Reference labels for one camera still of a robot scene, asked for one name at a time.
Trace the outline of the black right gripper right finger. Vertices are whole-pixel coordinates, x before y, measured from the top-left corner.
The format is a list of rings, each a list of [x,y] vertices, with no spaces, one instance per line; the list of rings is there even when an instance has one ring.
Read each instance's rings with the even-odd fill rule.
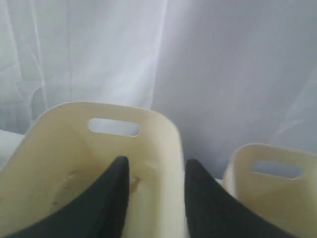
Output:
[[[192,238],[291,238],[232,197],[196,159],[185,166],[185,214]]]

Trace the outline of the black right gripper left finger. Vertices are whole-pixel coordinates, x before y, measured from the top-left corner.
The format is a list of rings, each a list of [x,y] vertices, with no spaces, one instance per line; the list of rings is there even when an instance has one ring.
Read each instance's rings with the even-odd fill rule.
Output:
[[[83,158],[10,160],[0,174],[3,238],[119,238],[129,162]]]

